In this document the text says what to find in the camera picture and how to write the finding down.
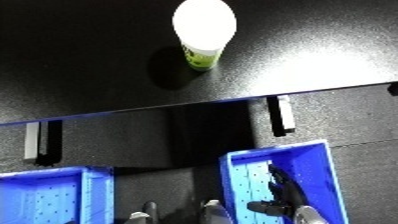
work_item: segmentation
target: dark floor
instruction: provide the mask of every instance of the dark floor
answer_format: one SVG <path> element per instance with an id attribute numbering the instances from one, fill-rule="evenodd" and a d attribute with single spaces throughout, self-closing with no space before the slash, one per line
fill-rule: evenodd
<path id="1" fill-rule="evenodd" d="M 297 130 L 280 138 L 261 100 L 66 120 L 55 166 L 117 167 L 116 223 L 155 200 L 162 224 L 186 224 L 195 223 L 202 200 L 222 197 L 219 156 L 322 138 L 332 146 L 351 223 L 398 223 L 398 98 L 386 88 L 293 95 Z M 24 131 L 0 127 L 1 172 L 42 168 L 22 162 Z"/>

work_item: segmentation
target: blue bin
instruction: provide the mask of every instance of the blue bin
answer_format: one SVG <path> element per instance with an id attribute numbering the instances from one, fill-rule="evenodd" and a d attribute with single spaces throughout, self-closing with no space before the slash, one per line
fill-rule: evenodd
<path id="1" fill-rule="evenodd" d="M 237 224 L 288 224 L 286 218 L 255 213 L 250 201 L 272 200 L 268 164 L 291 175 L 311 206 L 330 224 L 348 224 L 328 144 L 324 140 L 258 150 L 231 152 L 220 159 L 225 203 Z"/>
<path id="2" fill-rule="evenodd" d="M 111 224 L 113 182 L 100 167 L 0 174 L 0 223 Z"/>

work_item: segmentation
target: black tabletop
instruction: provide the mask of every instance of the black tabletop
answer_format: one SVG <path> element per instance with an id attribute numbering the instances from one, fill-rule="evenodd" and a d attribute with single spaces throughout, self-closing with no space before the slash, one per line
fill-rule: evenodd
<path id="1" fill-rule="evenodd" d="M 0 123 L 398 81 L 398 2 L 228 0 L 219 65 L 187 64 L 181 0 L 0 0 Z"/>

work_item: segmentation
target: white cup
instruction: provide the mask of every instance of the white cup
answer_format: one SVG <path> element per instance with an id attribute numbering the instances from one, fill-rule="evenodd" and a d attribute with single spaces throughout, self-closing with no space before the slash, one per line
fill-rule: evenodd
<path id="1" fill-rule="evenodd" d="M 173 16 L 189 65 L 199 71 L 213 68 L 236 32 L 236 18 L 221 0 L 186 0 Z"/>

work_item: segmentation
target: cup lid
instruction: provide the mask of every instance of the cup lid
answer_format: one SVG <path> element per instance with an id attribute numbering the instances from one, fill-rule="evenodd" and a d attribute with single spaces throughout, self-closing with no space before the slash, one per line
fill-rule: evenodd
<path id="1" fill-rule="evenodd" d="M 180 40 L 200 50 L 223 48 L 236 31 L 236 18 L 221 0 L 186 0 L 175 11 L 173 26 Z"/>

